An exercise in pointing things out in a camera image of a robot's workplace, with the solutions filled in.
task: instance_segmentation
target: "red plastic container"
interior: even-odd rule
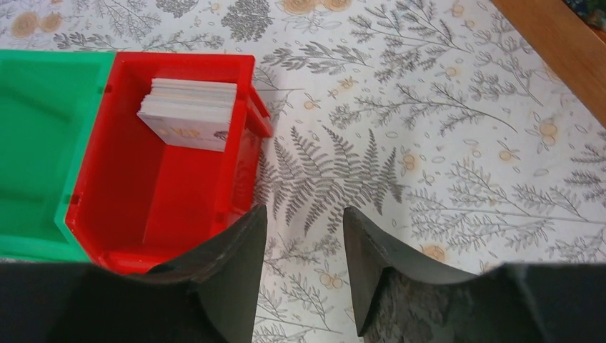
[[[93,262],[144,273],[220,233],[251,209],[269,113],[253,56],[116,54],[66,224]],[[237,84],[224,152],[166,145],[136,115],[152,79]]]

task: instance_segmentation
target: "storage bin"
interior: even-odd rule
[[[144,273],[251,209],[261,140],[272,135],[253,70],[253,56],[116,54],[66,216],[94,262]],[[237,84],[224,152],[168,146],[137,117],[156,77]]]
[[[113,54],[0,50],[0,256],[88,261],[64,223]]]

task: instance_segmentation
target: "table surface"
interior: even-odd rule
[[[469,272],[605,259],[606,131],[489,0],[0,0],[0,46],[256,56],[255,342],[358,342],[347,205]]]

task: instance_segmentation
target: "green bin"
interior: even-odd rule
[[[89,260],[64,218],[113,62],[0,50],[0,257]]]

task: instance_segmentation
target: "tablecloth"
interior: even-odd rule
[[[254,342],[358,342],[349,205],[469,272],[605,259],[606,131],[488,0],[0,0],[0,46],[256,56]]]

